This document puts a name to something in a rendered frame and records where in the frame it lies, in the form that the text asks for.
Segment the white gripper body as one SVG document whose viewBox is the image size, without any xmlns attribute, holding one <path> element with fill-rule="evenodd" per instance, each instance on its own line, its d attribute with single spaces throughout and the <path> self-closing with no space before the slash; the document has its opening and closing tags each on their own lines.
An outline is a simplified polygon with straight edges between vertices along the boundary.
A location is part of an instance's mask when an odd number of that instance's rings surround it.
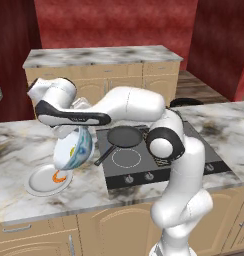
<svg viewBox="0 0 244 256">
<path fill-rule="evenodd" d="M 64 139 L 78 128 L 78 125 L 59 125 L 53 128 L 53 133 L 57 138 Z"/>
</svg>

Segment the orange shrimp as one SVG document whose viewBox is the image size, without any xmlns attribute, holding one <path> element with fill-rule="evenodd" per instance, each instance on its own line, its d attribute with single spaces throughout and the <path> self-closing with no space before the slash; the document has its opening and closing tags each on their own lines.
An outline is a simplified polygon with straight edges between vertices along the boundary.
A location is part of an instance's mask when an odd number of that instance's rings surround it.
<svg viewBox="0 0 244 256">
<path fill-rule="evenodd" d="M 66 180 L 67 177 L 66 176 L 60 177 L 59 173 L 60 173 L 60 170 L 57 170 L 54 173 L 54 175 L 52 176 L 53 182 L 55 182 L 55 183 L 62 183 L 62 182 L 64 182 Z"/>
</svg>

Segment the white plate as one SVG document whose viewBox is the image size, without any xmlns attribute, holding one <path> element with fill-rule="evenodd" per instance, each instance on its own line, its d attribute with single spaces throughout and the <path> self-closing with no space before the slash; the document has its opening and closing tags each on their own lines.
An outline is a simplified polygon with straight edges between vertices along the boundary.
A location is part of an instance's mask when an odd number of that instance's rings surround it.
<svg viewBox="0 0 244 256">
<path fill-rule="evenodd" d="M 47 197 L 55 195 L 69 186 L 73 178 L 71 170 L 60 171 L 59 176 L 66 176 L 66 180 L 62 183 L 55 183 L 52 176 L 57 171 L 53 164 L 46 164 L 35 168 L 28 174 L 24 187 L 25 190 L 37 197 Z"/>
</svg>

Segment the blue and white bowl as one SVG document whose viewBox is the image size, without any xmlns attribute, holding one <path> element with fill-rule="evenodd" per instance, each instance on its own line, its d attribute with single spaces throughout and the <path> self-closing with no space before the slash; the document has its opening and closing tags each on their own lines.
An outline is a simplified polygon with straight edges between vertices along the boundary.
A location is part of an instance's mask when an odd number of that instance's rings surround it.
<svg viewBox="0 0 244 256">
<path fill-rule="evenodd" d="M 58 170 L 72 170 L 84 164 L 94 152 L 94 142 L 87 128 L 77 128 L 66 138 L 58 139 L 53 161 Z"/>
</svg>

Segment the black frying pan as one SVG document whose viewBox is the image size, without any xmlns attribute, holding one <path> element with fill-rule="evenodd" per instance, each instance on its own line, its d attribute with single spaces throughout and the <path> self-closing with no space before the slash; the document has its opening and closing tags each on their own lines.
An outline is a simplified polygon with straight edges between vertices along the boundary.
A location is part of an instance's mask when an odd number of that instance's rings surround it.
<svg viewBox="0 0 244 256">
<path fill-rule="evenodd" d="M 117 126 L 108 131 L 107 140 L 111 146 L 94 162 L 96 166 L 99 166 L 116 148 L 132 148 L 139 145 L 143 140 L 143 135 L 135 127 Z"/>
</svg>

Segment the beige cupboard run marble top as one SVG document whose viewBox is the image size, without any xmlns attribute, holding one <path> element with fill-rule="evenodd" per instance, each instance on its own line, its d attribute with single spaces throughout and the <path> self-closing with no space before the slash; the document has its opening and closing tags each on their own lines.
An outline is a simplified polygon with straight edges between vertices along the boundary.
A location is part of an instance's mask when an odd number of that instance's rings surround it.
<svg viewBox="0 0 244 256">
<path fill-rule="evenodd" d="M 132 86 L 175 98 L 183 58 L 162 45 L 35 49 L 23 68 L 27 81 L 66 77 L 92 105 L 117 86 Z"/>
</svg>

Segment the black hob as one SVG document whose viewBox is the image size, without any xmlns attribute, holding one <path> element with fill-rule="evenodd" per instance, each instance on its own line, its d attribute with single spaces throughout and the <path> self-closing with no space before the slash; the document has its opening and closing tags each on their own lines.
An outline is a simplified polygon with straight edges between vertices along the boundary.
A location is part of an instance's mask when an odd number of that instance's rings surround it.
<svg viewBox="0 0 244 256">
<path fill-rule="evenodd" d="M 214 149 L 200 136 L 200 134 L 188 122 L 184 121 L 184 132 L 188 137 L 194 137 L 200 140 L 205 146 L 205 165 L 212 164 L 213 172 L 207 172 L 205 175 L 231 173 L 232 170 L 218 156 Z M 153 157 L 147 150 L 146 144 L 142 141 L 133 148 L 116 148 L 102 162 L 107 189 L 118 189 L 136 185 L 168 181 L 170 177 L 170 165 L 161 159 Z M 154 179 L 147 181 L 144 175 L 150 172 Z M 125 182 L 125 178 L 130 175 L 134 181 L 131 184 Z"/>
</svg>

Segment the beige drawer front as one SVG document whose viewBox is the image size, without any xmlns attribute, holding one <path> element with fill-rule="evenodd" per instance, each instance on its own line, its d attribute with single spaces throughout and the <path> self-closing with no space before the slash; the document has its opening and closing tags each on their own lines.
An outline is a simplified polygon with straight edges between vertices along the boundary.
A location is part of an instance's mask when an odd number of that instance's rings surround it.
<svg viewBox="0 0 244 256">
<path fill-rule="evenodd" d="M 31 229 L 29 230 L 14 232 L 14 233 L 2 232 L 3 228 L 6 228 L 6 229 L 18 228 L 18 227 L 27 226 L 28 224 L 32 225 Z M 76 221 L 75 215 L 51 218 L 51 219 L 28 222 L 28 223 L 11 225 L 11 226 L 0 225 L 0 241 L 48 234 L 48 233 L 53 233 L 58 231 L 75 229 L 76 227 L 77 227 L 77 221 Z"/>
</svg>

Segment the dark red tall cupboard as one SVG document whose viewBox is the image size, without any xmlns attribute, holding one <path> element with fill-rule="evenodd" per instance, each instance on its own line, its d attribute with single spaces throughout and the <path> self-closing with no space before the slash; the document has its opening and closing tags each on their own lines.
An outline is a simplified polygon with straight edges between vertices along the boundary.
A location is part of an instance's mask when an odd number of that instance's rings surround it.
<svg viewBox="0 0 244 256">
<path fill-rule="evenodd" d="M 34 0 L 0 0 L 0 122 L 34 118 L 23 63 L 41 47 Z"/>
<path fill-rule="evenodd" d="M 199 0 L 187 70 L 230 101 L 244 95 L 244 0 Z"/>
</svg>

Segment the beige cupboard door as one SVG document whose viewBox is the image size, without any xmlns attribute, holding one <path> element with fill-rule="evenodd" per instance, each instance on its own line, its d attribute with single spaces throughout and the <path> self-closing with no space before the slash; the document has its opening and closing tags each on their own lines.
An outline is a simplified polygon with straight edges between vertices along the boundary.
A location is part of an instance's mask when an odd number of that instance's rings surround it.
<svg viewBox="0 0 244 256">
<path fill-rule="evenodd" d="M 0 256 L 71 256 L 69 235 L 75 256 L 83 256 L 77 229 L 0 242 Z"/>
<path fill-rule="evenodd" d="M 223 253 L 238 252 L 244 250 L 244 226 L 241 228 L 239 223 L 244 220 L 244 203 L 223 246 Z"/>
<path fill-rule="evenodd" d="M 150 217 L 151 203 L 78 214 L 83 256 L 148 256 L 161 230 Z"/>
<path fill-rule="evenodd" d="M 202 218 L 189 239 L 189 245 L 197 256 L 215 256 L 222 252 L 243 205 L 244 186 L 212 192 L 211 196 L 212 211 Z"/>
</svg>

